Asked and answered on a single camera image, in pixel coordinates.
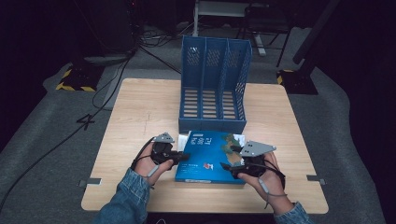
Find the denim jacket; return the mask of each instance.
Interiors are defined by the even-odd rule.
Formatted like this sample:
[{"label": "denim jacket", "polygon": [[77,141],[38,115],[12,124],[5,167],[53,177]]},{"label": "denim jacket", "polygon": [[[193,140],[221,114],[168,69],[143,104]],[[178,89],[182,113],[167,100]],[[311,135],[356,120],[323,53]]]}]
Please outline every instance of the denim jacket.
[{"label": "denim jacket", "polygon": [[[117,192],[99,212],[93,223],[134,223],[141,224],[147,218],[146,207],[149,202],[149,183],[135,171],[128,169],[117,185]],[[288,213],[274,216],[277,224],[312,224],[312,220],[300,203]]]}]

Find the book cover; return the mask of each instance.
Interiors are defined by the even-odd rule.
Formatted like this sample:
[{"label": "book cover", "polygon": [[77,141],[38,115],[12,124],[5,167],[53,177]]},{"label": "book cover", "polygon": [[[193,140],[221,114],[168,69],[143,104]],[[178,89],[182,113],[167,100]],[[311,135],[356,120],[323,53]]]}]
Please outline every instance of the book cover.
[{"label": "book cover", "polygon": [[190,153],[187,161],[181,161],[177,167],[176,181],[245,184],[241,179],[234,179],[220,163],[235,164],[241,161],[238,152],[231,146],[242,147],[245,136],[241,134],[215,131],[191,131],[184,146],[184,153]]}]

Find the hand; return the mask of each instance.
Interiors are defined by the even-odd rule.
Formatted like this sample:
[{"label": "hand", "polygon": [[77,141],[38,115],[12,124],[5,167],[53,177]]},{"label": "hand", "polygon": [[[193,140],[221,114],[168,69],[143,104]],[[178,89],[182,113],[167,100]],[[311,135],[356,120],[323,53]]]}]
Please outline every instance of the hand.
[{"label": "hand", "polygon": [[160,175],[163,174],[165,171],[169,170],[172,167],[173,161],[169,160],[163,162],[159,165],[158,170],[152,174],[152,176],[148,176],[148,174],[155,168],[156,164],[151,159],[151,151],[152,151],[153,143],[150,143],[142,152],[139,158],[141,158],[138,162],[134,171],[145,178],[148,183],[152,186],[157,182],[160,178]]},{"label": "hand", "polygon": [[[279,170],[274,152],[266,153],[264,155],[264,159],[269,161],[265,162],[266,166],[275,166],[274,168]],[[268,199],[268,203],[271,204],[276,215],[289,212],[289,210],[294,207],[289,198],[285,195],[285,190],[283,190],[282,182],[280,181],[279,176],[273,171],[267,170],[262,176],[260,176],[260,179],[264,182],[265,186],[267,186],[270,194],[285,196],[267,195],[267,193],[265,193],[264,189],[262,188],[262,185],[260,185],[258,177],[240,173],[238,174],[238,178],[245,180],[245,182],[253,187],[265,201]]]}]

